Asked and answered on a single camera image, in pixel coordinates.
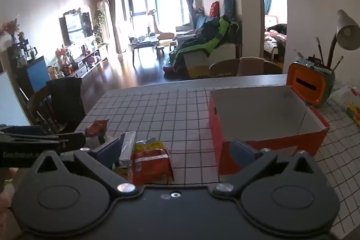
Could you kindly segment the person left hand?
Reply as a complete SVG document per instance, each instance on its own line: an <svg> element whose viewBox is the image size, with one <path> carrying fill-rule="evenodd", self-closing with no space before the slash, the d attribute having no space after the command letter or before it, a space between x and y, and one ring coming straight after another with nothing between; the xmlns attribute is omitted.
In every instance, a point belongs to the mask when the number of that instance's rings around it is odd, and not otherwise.
<svg viewBox="0 0 360 240"><path fill-rule="evenodd" d="M15 193L13 178L17 173L16 168L1 168L1 214L11 206L12 197Z"/></svg>

